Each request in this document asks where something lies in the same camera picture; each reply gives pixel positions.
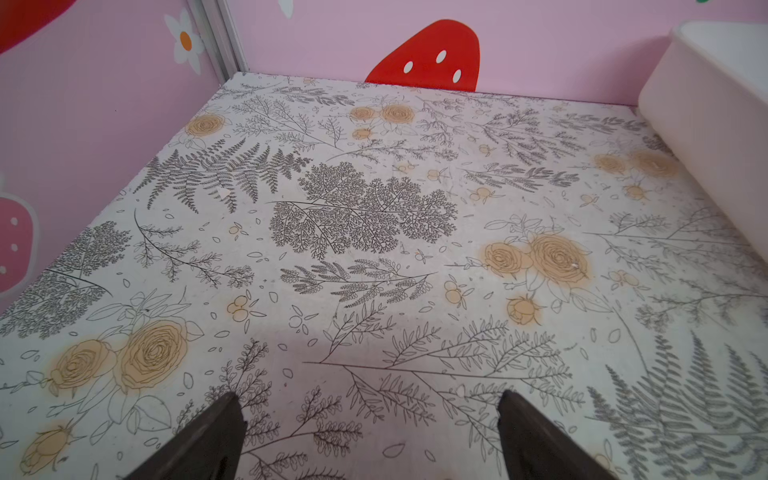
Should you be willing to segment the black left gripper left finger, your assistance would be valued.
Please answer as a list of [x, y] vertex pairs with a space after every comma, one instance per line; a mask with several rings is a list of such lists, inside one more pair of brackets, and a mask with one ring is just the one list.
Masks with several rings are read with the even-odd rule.
[[233, 480], [246, 430], [239, 397], [232, 392], [226, 393], [126, 479]]

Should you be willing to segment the white plastic storage box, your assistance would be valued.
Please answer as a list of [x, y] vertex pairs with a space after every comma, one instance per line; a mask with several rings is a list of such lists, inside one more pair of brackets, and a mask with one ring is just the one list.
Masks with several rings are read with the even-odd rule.
[[686, 21], [639, 110], [751, 246], [767, 255], [767, 26]]

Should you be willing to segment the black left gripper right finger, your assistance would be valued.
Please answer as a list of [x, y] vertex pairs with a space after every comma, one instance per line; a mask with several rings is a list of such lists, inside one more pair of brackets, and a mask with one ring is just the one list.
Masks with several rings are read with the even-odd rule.
[[504, 391], [497, 411], [504, 465], [511, 480], [612, 477], [522, 395]]

